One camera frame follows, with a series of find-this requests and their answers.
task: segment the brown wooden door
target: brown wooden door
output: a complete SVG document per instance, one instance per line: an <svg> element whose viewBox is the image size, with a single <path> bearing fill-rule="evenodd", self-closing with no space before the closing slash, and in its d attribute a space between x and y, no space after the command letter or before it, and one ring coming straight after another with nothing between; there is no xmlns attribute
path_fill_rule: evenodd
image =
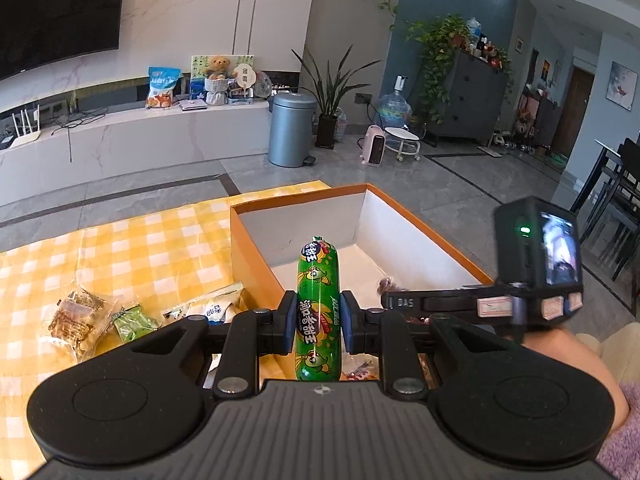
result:
<svg viewBox="0 0 640 480"><path fill-rule="evenodd" d="M551 142L551 149L556 153L567 157L571 155L575 139L580 133L584 113L587 111L592 86L593 74L574 66L558 128Z"/></svg>

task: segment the television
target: television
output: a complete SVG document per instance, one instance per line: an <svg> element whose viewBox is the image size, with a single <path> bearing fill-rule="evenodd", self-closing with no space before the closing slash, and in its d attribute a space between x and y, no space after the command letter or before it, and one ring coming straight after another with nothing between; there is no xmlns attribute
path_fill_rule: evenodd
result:
<svg viewBox="0 0 640 480"><path fill-rule="evenodd" d="M0 0L0 80L120 41L122 0Z"/></svg>

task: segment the marble tv cabinet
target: marble tv cabinet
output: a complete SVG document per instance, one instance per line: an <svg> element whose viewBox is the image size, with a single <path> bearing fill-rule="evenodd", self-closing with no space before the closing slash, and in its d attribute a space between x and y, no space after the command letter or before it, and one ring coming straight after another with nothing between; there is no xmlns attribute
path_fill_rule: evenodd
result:
<svg viewBox="0 0 640 480"><path fill-rule="evenodd" d="M267 153L270 126L267 102L115 112L70 130L71 162L66 129L46 128L0 151L0 205L136 171Z"/></svg>

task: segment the trash can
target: trash can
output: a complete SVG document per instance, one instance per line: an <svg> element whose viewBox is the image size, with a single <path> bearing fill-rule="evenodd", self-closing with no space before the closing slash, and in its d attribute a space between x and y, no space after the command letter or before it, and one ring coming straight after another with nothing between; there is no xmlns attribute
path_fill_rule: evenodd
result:
<svg viewBox="0 0 640 480"><path fill-rule="evenodd" d="M273 113L269 162L284 168L299 168L305 164L311 148L316 99L311 95L281 92L271 100L269 111Z"/></svg>

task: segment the gray tile floor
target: gray tile floor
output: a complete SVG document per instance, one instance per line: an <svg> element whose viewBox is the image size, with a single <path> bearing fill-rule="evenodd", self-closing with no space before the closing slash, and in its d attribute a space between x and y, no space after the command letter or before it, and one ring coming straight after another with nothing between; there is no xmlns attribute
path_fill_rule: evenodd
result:
<svg viewBox="0 0 640 480"><path fill-rule="evenodd" d="M225 186L226 175L217 180L226 173L239 192L310 180L329 186L375 184L493 276L492 211L499 203L535 195L568 207L575 197L556 170L521 152L506 151L494 158L474 144L441 142L437 148L423 145L425 156L419 161L398 162L385 156L382 165L374 168L360 163L356 142L357 136L345 136L334 150L313 149L317 162L311 168L279 168L265 155L251 155L143 171L2 206L0 251L86 226L227 196L235 192L233 186ZM185 179L192 180L182 184ZM140 192L119 195L132 189ZM54 210L41 213L50 208ZM574 332L603 339L633 320L623 305L630 303L628 273L613 283L612 270L595 253L586 253L584 261L589 269L583 273L585 308L568 325Z"/></svg>

